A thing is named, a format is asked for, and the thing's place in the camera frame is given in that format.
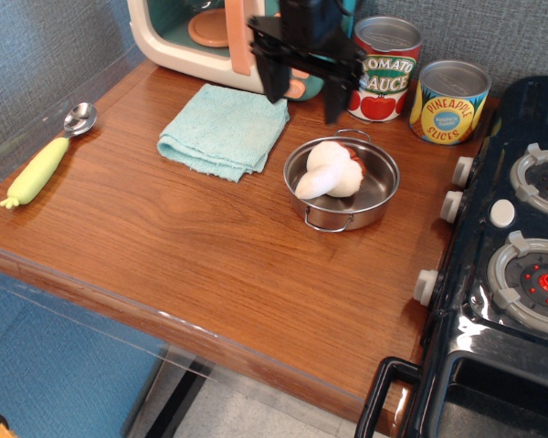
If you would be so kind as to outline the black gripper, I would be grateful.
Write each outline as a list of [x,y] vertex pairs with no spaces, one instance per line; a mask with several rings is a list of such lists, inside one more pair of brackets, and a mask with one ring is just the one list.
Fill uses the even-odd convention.
[[278,11],[251,16],[251,51],[264,94],[284,97],[294,68],[324,79],[326,124],[337,122],[360,87],[363,50],[352,40],[357,1],[278,1]]

